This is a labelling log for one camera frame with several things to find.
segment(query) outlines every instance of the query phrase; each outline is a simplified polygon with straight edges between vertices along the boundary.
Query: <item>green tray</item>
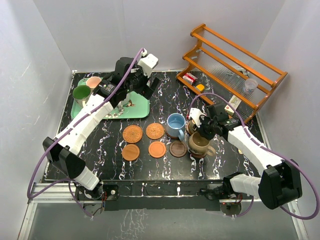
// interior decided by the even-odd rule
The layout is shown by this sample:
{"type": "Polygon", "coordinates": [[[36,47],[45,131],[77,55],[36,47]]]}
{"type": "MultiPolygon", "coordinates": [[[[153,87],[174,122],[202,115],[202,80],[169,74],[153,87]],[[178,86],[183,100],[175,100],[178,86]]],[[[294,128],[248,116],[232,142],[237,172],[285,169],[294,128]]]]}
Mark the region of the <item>green tray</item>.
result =
{"type": "MultiPolygon", "coordinates": [[[[78,86],[85,85],[87,79],[88,78],[81,79],[78,86]]],[[[149,100],[132,91],[130,93],[130,101],[131,102],[124,105],[122,109],[116,107],[103,119],[140,119],[148,116],[150,111],[149,100]]],[[[82,108],[76,103],[76,101],[73,100],[71,118],[74,119],[81,109],[82,108]]]]}

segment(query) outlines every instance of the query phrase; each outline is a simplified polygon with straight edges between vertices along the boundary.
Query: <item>clear plastic cup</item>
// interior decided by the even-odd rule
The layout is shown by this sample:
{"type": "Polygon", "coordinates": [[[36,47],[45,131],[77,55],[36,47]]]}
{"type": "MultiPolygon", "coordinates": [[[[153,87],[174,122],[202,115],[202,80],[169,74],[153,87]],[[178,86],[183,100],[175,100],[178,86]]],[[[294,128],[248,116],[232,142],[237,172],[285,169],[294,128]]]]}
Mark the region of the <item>clear plastic cup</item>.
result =
{"type": "Polygon", "coordinates": [[[245,94],[252,94],[254,90],[257,88],[258,82],[253,78],[248,78],[244,82],[243,91],[245,94]]]}

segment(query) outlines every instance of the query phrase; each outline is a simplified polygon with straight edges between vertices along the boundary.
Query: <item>mug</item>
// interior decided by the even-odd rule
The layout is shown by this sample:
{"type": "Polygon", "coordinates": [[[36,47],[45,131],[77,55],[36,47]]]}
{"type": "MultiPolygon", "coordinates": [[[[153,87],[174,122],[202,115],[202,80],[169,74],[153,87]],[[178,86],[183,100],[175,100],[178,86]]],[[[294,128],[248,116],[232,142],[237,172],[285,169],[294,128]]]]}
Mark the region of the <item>mug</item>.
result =
{"type": "Polygon", "coordinates": [[[216,154],[216,150],[209,145],[210,141],[202,137],[197,131],[190,136],[188,143],[190,151],[194,154],[208,154],[210,156],[214,156],[216,154]]]}
{"type": "Polygon", "coordinates": [[[99,85],[101,82],[101,78],[98,76],[92,76],[85,81],[85,85],[87,85],[91,89],[91,93],[99,85]]]}
{"type": "Polygon", "coordinates": [[[72,96],[74,100],[80,105],[80,107],[84,108],[86,102],[88,101],[91,94],[91,89],[87,85],[77,86],[73,92],[72,96]]]}
{"type": "Polygon", "coordinates": [[[173,113],[168,117],[166,121],[165,131],[166,134],[169,135],[169,137],[178,137],[180,141],[183,141],[185,139],[185,130],[186,120],[184,116],[179,113],[173,113]]]}

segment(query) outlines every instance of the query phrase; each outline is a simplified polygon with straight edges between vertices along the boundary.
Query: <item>blue mug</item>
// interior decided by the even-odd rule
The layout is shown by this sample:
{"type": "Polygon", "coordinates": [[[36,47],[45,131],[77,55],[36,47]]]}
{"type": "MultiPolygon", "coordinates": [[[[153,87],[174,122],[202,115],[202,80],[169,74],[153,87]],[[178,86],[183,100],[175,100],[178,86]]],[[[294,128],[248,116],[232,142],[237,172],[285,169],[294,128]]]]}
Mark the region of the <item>blue mug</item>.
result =
{"type": "Polygon", "coordinates": [[[169,137],[178,137],[180,141],[183,141],[186,130],[186,120],[184,116],[179,113],[171,114],[166,121],[165,130],[169,137]]]}

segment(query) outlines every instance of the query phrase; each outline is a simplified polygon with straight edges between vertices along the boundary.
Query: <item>wooden shelf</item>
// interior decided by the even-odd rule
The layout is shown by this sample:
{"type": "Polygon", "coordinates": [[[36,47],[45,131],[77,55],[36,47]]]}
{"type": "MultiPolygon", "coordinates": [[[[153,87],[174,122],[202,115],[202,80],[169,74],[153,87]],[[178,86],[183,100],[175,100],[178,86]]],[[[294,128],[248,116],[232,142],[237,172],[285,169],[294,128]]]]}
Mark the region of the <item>wooden shelf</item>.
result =
{"type": "MultiPolygon", "coordinates": [[[[243,101],[246,105],[248,105],[252,109],[252,114],[245,119],[246,123],[259,111],[259,109],[265,104],[265,102],[269,99],[271,94],[275,91],[275,89],[278,87],[281,81],[288,74],[287,72],[276,68],[275,66],[271,65],[270,63],[266,62],[260,57],[254,55],[253,53],[249,52],[243,47],[230,41],[229,39],[225,38],[219,33],[213,31],[212,29],[207,27],[205,24],[201,24],[198,27],[194,28],[191,31],[190,35],[197,39],[197,43],[194,48],[192,48],[189,52],[183,55],[182,58],[186,60],[189,63],[189,65],[184,71],[180,72],[177,75],[177,79],[180,82],[182,82],[184,85],[186,85],[194,93],[199,95],[200,92],[182,78],[186,73],[190,72],[194,68],[197,68],[198,70],[206,74],[209,78],[211,78],[212,80],[214,80],[215,82],[223,86],[233,95],[237,96],[241,101],[243,101]],[[218,46],[216,42],[215,44],[212,43],[209,39],[206,38],[206,36],[210,36],[209,39],[211,39],[211,36],[213,36],[218,38],[219,40],[222,40],[221,41],[222,43],[225,42],[230,46],[232,46],[233,48],[237,49],[239,52],[249,56],[250,58],[252,58],[253,61],[257,61],[258,63],[262,64],[263,65],[262,67],[266,67],[267,69],[271,70],[278,77],[274,80],[270,79],[270,77],[263,75],[254,67],[249,66],[248,64],[240,60],[238,57],[233,56],[228,51],[218,46]],[[270,90],[268,90],[266,87],[262,86],[261,84],[258,84],[257,90],[255,91],[259,91],[258,95],[262,96],[260,99],[258,100],[254,99],[252,95],[246,94],[243,91],[243,86],[245,84],[246,79],[248,79],[248,76],[244,75],[242,72],[235,69],[229,63],[223,61],[221,58],[219,58],[218,56],[210,52],[210,49],[215,50],[222,56],[226,57],[226,59],[231,60],[236,65],[244,68],[247,72],[256,76],[258,79],[262,80],[266,85],[269,86],[270,90]],[[221,72],[224,72],[229,76],[222,76],[221,72]]],[[[206,101],[208,104],[210,105],[213,104],[213,102],[206,96],[201,96],[201,98],[204,101],[206,101]]]]}

